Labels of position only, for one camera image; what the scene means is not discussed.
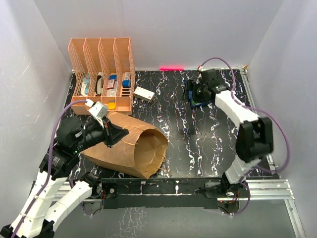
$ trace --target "white wall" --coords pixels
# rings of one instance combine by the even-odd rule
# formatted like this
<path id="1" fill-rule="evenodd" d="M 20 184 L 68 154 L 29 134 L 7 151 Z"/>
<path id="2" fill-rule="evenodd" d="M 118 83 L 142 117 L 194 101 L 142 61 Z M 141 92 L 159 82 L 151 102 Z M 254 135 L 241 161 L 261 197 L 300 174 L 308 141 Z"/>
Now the white wall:
<path id="1" fill-rule="evenodd" d="M 289 179 L 307 236 L 316 237 L 317 2 L 286 0 L 249 66 L 256 105 L 272 112 L 290 137 Z M 277 164 L 285 158 L 275 133 Z"/>
<path id="2" fill-rule="evenodd" d="M 249 64 L 283 0 L 34 0 L 71 66 L 72 37 L 131 37 L 137 69 Z M 213 62 L 213 66 L 224 66 Z"/>
<path id="3" fill-rule="evenodd" d="M 63 108 L 71 70 L 35 3 L 0 0 L 0 227 L 21 211 Z"/>

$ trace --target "table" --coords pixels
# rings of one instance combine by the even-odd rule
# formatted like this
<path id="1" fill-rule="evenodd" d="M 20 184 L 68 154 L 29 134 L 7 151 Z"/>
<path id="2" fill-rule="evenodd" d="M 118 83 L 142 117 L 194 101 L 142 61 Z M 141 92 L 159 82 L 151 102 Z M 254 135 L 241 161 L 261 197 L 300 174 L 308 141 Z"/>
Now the table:
<path id="1" fill-rule="evenodd" d="M 231 88 L 230 71 L 218 69 L 217 74 Z M 234 74 L 237 97 L 250 105 L 240 69 L 234 69 Z M 160 128 L 168 139 L 166 161 L 162 164 L 164 170 L 158 170 L 153 177 L 169 177 L 166 170 L 175 178 L 220 177 L 234 160 L 237 128 L 233 122 L 212 104 L 191 109 L 184 98 L 184 80 L 197 77 L 195 70 L 136 72 L 136 86 L 155 92 L 157 98 L 152 103 L 134 98 L 132 116 Z M 71 80 L 66 105 L 75 89 L 75 75 Z M 70 110 L 63 118 L 73 116 Z M 92 119 L 86 115 L 78 117 L 83 124 Z M 269 168 L 267 160 L 263 160 L 261 166 Z M 70 177 L 77 179 L 88 171 L 101 178 L 132 177 L 97 166 L 84 155 L 80 156 Z M 269 177 L 271 174 L 254 170 L 249 176 Z"/>

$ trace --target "gray floor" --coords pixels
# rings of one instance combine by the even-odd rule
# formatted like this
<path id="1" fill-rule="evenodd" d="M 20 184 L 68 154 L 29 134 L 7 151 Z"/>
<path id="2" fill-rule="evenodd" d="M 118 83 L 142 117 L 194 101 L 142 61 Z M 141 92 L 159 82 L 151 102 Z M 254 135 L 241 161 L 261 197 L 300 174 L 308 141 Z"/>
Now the gray floor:
<path id="1" fill-rule="evenodd" d="M 285 202 L 251 201 L 230 219 L 201 208 L 125 208 L 102 210 L 92 219 L 77 207 L 56 238 L 294 238 Z"/>

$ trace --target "black marble surface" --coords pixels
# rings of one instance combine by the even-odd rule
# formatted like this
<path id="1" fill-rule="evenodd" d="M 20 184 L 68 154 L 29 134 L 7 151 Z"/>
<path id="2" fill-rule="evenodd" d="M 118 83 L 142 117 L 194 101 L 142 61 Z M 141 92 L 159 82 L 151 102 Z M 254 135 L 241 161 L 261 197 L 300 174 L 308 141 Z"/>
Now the black marble surface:
<path id="1" fill-rule="evenodd" d="M 218 70 L 217 73 L 228 87 L 232 86 L 229 70 Z M 249 105 L 240 71 L 234 70 L 234 74 L 237 79 L 237 97 Z M 136 86 L 155 92 L 157 97 L 152 103 L 134 98 L 132 116 L 160 128 L 168 138 L 166 161 L 162 168 L 177 178 L 220 177 L 234 160 L 237 128 L 233 122 L 212 104 L 191 109 L 187 99 L 183 98 L 184 80 L 197 77 L 193 70 L 136 72 Z M 66 104 L 71 101 L 75 85 L 73 76 Z M 70 110 L 64 118 L 73 116 L 75 113 Z M 83 124 L 91 120 L 91 116 L 78 117 Z M 260 165 L 269 168 L 267 160 L 263 160 Z M 153 176 L 169 177 L 165 170 L 158 170 Z M 71 178 L 79 178 L 88 171 L 101 178 L 132 177 L 99 167 L 82 155 Z M 254 170 L 249 176 L 270 175 Z"/>

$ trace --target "black marble table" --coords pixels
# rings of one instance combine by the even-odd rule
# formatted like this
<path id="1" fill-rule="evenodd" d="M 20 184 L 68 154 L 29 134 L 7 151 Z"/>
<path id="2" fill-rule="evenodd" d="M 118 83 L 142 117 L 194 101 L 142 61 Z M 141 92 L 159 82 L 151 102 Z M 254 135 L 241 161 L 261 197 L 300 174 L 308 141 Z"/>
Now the black marble table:
<path id="1" fill-rule="evenodd" d="M 232 86 L 229 70 L 218 70 L 217 73 L 227 86 Z M 240 70 L 234 70 L 234 74 L 237 97 L 249 105 Z M 159 170 L 153 177 L 169 177 L 166 170 L 176 178 L 220 177 L 234 160 L 237 128 L 233 122 L 212 104 L 191 109 L 188 100 L 183 98 L 184 80 L 197 77 L 193 70 L 136 72 L 136 86 L 155 92 L 157 98 L 152 103 L 134 98 L 132 116 L 160 128 L 168 139 L 166 161 L 162 164 L 164 170 Z M 73 75 L 66 105 L 71 101 L 75 85 Z M 73 116 L 75 113 L 70 110 L 64 118 Z M 91 116 L 78 117 L 83 124 L 92 119 Z M 263 160 L 261 166 L 269 168 L 267 160 Z M 80 156 L 70 177 L 76 179 L 88 171 L 101 178 L 132 177 L 97 166 L 84 155 Z M 249 176 L 271 175 L 254 170 Z"/>

